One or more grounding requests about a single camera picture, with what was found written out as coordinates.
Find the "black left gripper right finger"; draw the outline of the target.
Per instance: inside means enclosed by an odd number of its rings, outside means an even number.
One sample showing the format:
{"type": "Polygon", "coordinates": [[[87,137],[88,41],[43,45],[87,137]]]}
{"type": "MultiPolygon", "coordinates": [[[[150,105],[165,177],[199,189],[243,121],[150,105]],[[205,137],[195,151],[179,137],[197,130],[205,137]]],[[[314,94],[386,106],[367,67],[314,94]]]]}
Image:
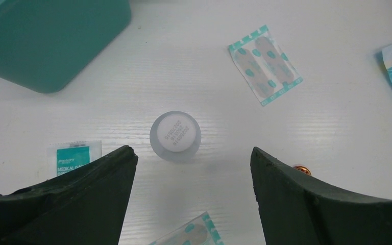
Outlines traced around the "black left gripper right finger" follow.
{"type": "Polygon", "coordinates": [[[267,244],[392,244],[392,200],[333,186],[258,147],[250,168],[267,244]]]}

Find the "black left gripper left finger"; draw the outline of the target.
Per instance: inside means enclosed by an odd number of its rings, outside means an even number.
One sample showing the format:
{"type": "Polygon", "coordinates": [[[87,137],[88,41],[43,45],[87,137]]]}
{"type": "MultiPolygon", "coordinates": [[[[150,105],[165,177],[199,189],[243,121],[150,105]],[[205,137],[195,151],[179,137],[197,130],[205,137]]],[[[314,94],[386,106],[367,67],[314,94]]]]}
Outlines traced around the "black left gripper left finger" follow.
{"type": "Polygon", "coordinates": [[[0,244],[118,244],[137,162],[124,145],[63,175],[0,194],[0,244]]]}

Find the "small white plastic bottle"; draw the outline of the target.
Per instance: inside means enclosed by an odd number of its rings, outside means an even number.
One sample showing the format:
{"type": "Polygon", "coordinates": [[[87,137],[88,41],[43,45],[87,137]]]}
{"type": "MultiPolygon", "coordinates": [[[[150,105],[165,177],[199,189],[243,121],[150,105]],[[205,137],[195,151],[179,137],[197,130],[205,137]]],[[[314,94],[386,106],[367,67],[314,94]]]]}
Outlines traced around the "small white plastic bottle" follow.
{"type": "Polygon", "coordinates": [[[150,144],[157,156],[175,163],[189,162],[201,144],[201,128],[197,121],[182,111],[159,116],[150,129],[150,144]]]}

